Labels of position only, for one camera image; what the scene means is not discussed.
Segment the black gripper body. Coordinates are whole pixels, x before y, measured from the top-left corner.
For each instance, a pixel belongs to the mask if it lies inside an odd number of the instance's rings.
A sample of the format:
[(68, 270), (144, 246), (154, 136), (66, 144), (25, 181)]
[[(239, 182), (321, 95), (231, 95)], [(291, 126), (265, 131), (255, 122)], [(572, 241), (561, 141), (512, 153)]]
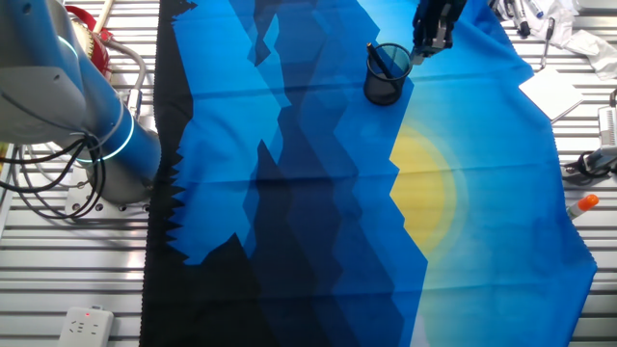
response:
[(467, 0), (420, 0), (416, 8), (415, 28), (437, 28), (440, 19), (455, 23), (466, 4)]

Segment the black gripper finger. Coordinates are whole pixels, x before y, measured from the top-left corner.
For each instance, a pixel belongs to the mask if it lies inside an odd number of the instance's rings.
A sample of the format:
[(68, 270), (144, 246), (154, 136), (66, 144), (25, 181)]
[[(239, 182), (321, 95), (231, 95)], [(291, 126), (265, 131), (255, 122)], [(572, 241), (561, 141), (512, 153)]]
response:
[(414, 48), (412, 52), (412, 64), (414, 66), (421, 65), (425, 59), (432, 55), (432, 41), (427, 36), (427, 29), (423, 24), (417, 24), (414, 29)]
[(439, 21), (436, 35), (433, 39), (433, 48), (436, 51), (443, 51), (452, 47), (453, 24), (449, 21)]

